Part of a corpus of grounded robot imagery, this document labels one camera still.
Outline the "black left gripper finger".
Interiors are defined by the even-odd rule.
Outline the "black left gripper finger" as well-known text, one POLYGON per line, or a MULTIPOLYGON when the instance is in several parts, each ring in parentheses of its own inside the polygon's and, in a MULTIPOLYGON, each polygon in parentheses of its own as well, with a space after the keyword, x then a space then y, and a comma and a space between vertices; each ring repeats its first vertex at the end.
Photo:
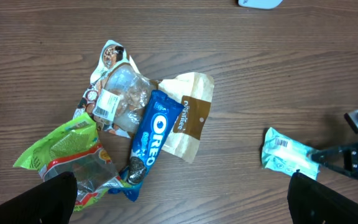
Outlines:
POLYGON ((0 223, 62 223, 70 221, 77 197, 72 172, 56 177, 0 205, 0 223))

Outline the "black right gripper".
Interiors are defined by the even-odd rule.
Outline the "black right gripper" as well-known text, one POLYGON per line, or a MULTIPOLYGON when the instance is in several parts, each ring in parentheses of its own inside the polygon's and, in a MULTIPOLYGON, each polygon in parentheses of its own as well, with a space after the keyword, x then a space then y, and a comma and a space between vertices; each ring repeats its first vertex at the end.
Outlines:
MULTIPOLYGON (((358 180, 358 142, 334 146, 311 154, 325 168, 358 180), (329 161, 343 158, 343 165, 329 161)), ((288 208, 294 224, 358 224, 358 203, 323 184, 295 172, 288 187, 288 208)))

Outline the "white snack packet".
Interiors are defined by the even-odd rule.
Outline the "white snack packet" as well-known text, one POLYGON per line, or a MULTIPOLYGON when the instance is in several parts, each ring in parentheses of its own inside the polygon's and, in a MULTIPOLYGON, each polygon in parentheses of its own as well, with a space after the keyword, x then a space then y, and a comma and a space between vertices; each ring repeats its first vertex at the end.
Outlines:
POLYGON ((268 128, 262 146, 262 167, 292 176, 296 171, 316 180, 319 164, 310 158, 316 149, 268 128))

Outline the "green snack packet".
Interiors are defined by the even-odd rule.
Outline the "green snack packet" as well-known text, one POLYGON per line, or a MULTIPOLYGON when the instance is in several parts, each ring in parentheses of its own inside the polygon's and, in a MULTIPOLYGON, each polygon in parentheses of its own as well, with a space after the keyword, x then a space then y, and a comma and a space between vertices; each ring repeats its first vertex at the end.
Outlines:
POLYGON ((46 182, 72 172, 77 182, 75 211, 96 203, 109 189, 128 188, 99 140, 88 114, 59 126, 26 149, 14 167, 35 170, 46 182))

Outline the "beige pastry snack packet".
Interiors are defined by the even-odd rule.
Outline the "beige pastry snack packet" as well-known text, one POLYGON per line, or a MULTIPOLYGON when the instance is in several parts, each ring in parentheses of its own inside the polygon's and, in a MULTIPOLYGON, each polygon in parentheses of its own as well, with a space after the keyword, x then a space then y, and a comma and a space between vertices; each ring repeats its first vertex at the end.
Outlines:
POLYGON ((213 98, 211 75, 190 72, 151 80, 140 74, 121 44, 108 40, 89 82, 73 116, 88 113, 99 130, 125 138, 136 133, 153 90, 181 103, 184 109, 162 149, 188 163, 194 161, 213 98))

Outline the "blue oreo packet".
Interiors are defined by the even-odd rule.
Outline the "blue oreo packet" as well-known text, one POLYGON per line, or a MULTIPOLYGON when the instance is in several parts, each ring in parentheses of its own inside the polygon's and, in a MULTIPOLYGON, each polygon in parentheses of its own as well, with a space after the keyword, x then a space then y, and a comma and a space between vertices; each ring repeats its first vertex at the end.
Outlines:
POLYGON ((143 181, 155 164, 184 106, 160 90, 152 91, 142 121, 132 141, 129 165, 119 175, 128 187, 113 187, 109 194, 123 192, 136 201, 143 181))

